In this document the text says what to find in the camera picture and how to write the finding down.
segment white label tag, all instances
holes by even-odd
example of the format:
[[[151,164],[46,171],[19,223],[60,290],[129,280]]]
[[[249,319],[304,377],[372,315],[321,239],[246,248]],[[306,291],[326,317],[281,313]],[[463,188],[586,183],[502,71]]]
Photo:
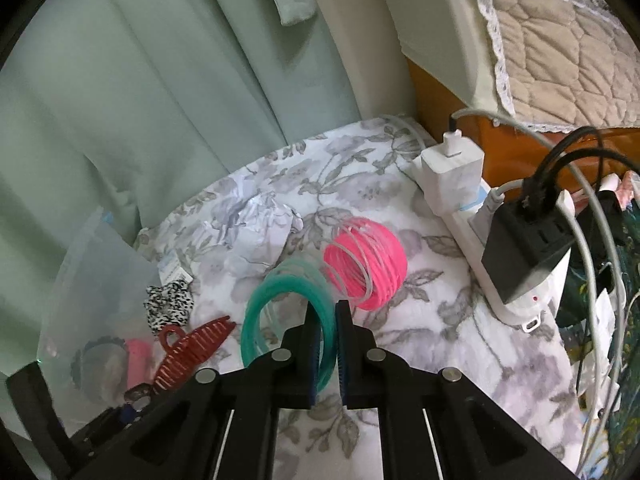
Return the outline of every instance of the white label tag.
[[[169,251],[164,258],[160,260],[158,263],[158,274],[160,275],[160,283],[163,285],[180,279],[187,283],[193,281],[190,274],[180,265],[180,260],[175,250]]]

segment light green curtain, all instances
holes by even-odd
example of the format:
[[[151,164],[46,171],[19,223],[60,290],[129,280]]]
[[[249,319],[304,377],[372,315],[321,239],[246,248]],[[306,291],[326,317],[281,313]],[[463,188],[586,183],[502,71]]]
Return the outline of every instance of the light green curtain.
[[[358,119],[319,14],[283,27],[272,0],[47,0],[0,71],[0,372],[35,357],[98,205],[131,242],[229,171]]]

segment plastic container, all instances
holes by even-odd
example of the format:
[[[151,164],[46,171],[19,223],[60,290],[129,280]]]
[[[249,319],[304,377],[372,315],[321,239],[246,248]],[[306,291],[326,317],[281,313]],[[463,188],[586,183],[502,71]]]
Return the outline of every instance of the plastic container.
[[[38,345],[42,373],[68,434],[124,402],[127,342],[153,341],[143,302],[145,289],[160,283],[158,268],[103,216],[102,209],[95,211],[66,252]],[[137,377],[150,380],[145,364],[133,360]]]

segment quilted fabric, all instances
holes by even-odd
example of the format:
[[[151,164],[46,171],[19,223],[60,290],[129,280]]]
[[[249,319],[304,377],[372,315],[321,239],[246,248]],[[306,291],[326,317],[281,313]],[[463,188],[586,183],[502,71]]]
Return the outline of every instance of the quilted fabric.
[[[640,126],[640,53],[623,28],[565,0],[493,0],[516,117]]]

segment leopard print fabric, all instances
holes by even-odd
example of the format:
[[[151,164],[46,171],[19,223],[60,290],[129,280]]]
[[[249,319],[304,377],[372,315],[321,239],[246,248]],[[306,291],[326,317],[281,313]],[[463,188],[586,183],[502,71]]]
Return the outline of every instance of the leopard print fabric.
[[[185,326],[189,322],[193,296],[185,280],[175,280],[163,286],[148,286],[146,293],[149,295],[145,301],[146,322],[155,335],[166,325]]]

